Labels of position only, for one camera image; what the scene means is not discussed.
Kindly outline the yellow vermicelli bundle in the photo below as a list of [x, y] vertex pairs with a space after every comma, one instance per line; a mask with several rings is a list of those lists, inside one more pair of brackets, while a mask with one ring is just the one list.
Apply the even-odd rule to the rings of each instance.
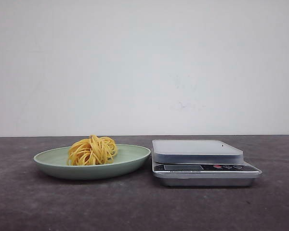
[[74, 143], [68, 150], [68, 166], [95, 166], [111, 164], [118, 148], [110, 137], [91, 135]]

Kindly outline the silver digital kitchen scale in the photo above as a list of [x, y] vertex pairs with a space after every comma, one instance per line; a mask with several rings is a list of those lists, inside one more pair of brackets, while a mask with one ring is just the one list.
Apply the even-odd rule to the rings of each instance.
[[153, 140], [152, 172], [166, 186], [246, 187], [262, 171], [219, 140]]

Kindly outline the green round plate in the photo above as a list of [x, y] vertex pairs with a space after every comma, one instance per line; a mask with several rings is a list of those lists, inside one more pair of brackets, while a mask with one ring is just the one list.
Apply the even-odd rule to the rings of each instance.
[[45, 174], [67, 180], [99, 180], [117, 177], [139, 169], [151, 154], [151, 150], [131, 144], [117, 144], [118, 154], [112, 164], [69, 166], [69, 147], [55, 148], [34, 156], [37, 167]]

